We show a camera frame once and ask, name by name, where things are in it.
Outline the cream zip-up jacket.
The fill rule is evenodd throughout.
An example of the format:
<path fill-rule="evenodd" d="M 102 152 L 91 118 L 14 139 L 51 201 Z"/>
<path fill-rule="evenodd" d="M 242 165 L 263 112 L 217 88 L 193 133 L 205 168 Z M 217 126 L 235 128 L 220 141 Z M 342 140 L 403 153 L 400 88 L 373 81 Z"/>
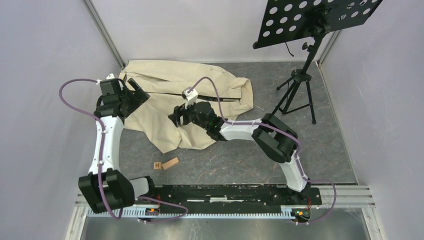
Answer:
<path fill-rule="evenodd" d="M 134 80 L 149 99 L 126 118 L 124 127 L 146 134 L 162 153 L 178 148 L 203 150 L 214 144 L 206 131 L 190 123 L 176 127 L 168 118 L 174 107 L 184 104 L 182 93 L 195 86 L 197 102 L 209 102 L 216 114 L 235 120 L 254 107 L 252 83 L 222 67 L 171 60 L 131 60 L 119 78 L 132 89 Z"/>

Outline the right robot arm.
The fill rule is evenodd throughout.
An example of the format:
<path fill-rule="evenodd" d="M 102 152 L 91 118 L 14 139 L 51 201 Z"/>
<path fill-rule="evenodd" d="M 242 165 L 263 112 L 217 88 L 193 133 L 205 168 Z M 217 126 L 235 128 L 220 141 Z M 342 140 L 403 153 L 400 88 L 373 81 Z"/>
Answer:
<path fill-rule="evenodd" d="M 168 118 L 176 127 L 195 124 L 214 141 L 255 142 L 265 155 L 279 164 L 286 178 L 289 199 L 302 204 L 309 198 L 310 179 L 300 162 L 298 135 L 271 113 L 262 118 L 240 121 L 218 116 L 209 102 L 176 106 Z"/>

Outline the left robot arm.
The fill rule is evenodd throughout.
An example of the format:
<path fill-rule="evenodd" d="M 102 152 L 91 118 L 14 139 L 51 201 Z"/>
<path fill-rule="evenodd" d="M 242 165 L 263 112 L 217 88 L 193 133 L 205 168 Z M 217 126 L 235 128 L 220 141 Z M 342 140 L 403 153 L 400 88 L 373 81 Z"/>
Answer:
<path fill-rule="evenodd" d="M 127 81 L 111 78 L 99 85 L 101 96 L 93 112 L 97 129 L 93 162 L 88 174 L 78 179 L 78 187 L 95 214 L 130 207 L 138 197 L 151 204 L 157 198 L 152 178 L 129 180 L 119 168 L 125 120 L 150 96 L 132 78 Z"/>

